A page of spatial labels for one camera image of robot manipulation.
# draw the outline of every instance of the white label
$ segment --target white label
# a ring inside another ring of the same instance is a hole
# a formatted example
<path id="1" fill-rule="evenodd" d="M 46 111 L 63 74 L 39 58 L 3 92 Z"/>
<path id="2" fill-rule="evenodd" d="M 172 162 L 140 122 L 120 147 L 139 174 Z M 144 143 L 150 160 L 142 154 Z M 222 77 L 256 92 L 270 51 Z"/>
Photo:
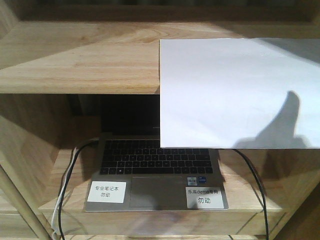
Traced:
<path id="1" fill-rule="evenodd" d="M 125 199 L 126 184 L 119 181 L 93 181 L 87 201 L 122 204 Z"/>
<path id="2" fill-rule="evenodd" d="M 186 187 L 188 209 L 224 209 L 219 187 Z"/>

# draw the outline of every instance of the wooden cabinet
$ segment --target wooden cabinet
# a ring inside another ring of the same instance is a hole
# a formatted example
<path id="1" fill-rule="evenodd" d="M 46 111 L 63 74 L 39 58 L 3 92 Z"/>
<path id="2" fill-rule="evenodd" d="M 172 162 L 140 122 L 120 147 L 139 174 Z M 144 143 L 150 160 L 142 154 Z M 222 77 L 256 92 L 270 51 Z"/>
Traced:
<path id="1" fill-rule="evenodd" d="M 320 36 L 319 1 L 282 8 L 21 2 L 28 7 L 0 0 L 6 13 L 0 16 L 0 163 L 19 199 L 31 210 L 22 217 L 40 239 L 49 239 L 52 233 L 49 221 L 71 149 L 100 133 L 99 117 L 72 116 L 67 94 L 159 94 L 159 39 Z M 23 10 L 28 14 L 20 20 Z M 243 152 L 262 177 L 273 239 L 319 183 L 320 151 Z M 95 149 L 83 150 L 63 208 L 67 237 L 264 239 L 254 178 L 233 151 L 219 154 L 226 211 L 88 213 L 84 202 Z M 9 219 L 6 232 L 24 220 Z"/>

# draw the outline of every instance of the wooden shelf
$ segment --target wooden shelf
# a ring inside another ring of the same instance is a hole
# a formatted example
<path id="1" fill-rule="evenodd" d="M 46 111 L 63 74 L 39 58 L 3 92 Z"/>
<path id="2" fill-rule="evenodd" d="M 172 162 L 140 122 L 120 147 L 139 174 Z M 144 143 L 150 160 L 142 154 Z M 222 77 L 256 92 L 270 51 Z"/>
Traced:
<path id="1" fill-rule="evenodd" d="M 0 93 L 158 94 L 159 40 L 318 38 L 295 8 L 40 6 L 0 39 Z"/>

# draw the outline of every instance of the paper sheet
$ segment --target paper sheet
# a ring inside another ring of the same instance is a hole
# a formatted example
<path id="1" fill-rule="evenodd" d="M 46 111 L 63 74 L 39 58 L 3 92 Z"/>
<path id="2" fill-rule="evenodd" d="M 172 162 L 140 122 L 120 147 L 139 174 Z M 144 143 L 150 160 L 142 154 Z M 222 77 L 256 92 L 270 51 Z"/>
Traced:
<path id="1" fill-rule="evenodd" d="M 161 40 L 161 147 L 319 148 L 319 56 L 319 39 Z"/>

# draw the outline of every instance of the power cord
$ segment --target power cord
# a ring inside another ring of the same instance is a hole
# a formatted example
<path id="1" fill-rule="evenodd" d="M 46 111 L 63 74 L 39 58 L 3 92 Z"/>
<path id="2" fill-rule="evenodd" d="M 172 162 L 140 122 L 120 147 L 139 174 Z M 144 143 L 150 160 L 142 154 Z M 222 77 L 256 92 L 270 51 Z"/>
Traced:
<path id="1" fill-rule="evenodd" d="M 85 142 L 77 144 L 77 146 L 72 150 L 70 163 L 69 163 L 68 168 L 65 171 L 65 174 L 63 176 L 63 181 L 61 182 L 60 192 L 59 192 L 59 195 L 58 195 L 58 198 L 57 198 L 54 210 L 53 210 L 52 218 L 51 218 L 51 228 L 53 229 L 53 233 L 51 234 L 51 237 L 54 240 L 57 240 L 56 237 L 57 237 L 57 232 L 58 232 L 58 229 L 55 226 L 55 218 L 56 218 L 56 215 L 57 215 L 57 209 L 58 209 L 58 228 L 59 228 L 59 231 L 60 231 L 61 238 L 63 240 L 65 240 L 65 236 L 64 236 L 64 233 L 63 233 L 63 230 L 62 230 L 61 212 L 62 212 L 63 200 L 64 200 L 64 196 L 65 196 L 65 193 L 66 193 L 66 189 L 67 189 L 67 186 L 68 186 L 72 171 L 74 169 L 76 160 L 77 160 L 77 158 L 78 158 L 78 156 L 79 156 L 79 154 L 80 154 L 82 149 L 84 149 L 87 146 L 96 145 L 98 143 L 98 140 L 99 140 L 98 138 L 89 139 L 89 140 L 87 140 Z"/>
<path id="2" fill-rule="evenodd" d="M 239 154 L 244 161 L 246 162 L 246 164 L 248 165 L 252 175 L 254 176 L 254 179 L 256 181 L 256 184 L 259 187 L 261 196 L 262 196 L 262 202 L 263 202 L 263 212 L 264 212 L 264 223 L 265 223 L 265 240 L 269 240 L 269 224 L 268 224 L 268 215 L 267 215 L 267 205 L 266 205 L 266 196 L 265 196 L 265 191 L 262 187 L 262 181 L 260 180 L 259 174 L 257 173 L 254 165 L 252 164 L 252 162 L 250 161 L 250 159 L 242 152 L 240 152 L 237 149 L 233 149 L 233 151 L 235 151 L 237 154 Z"/>

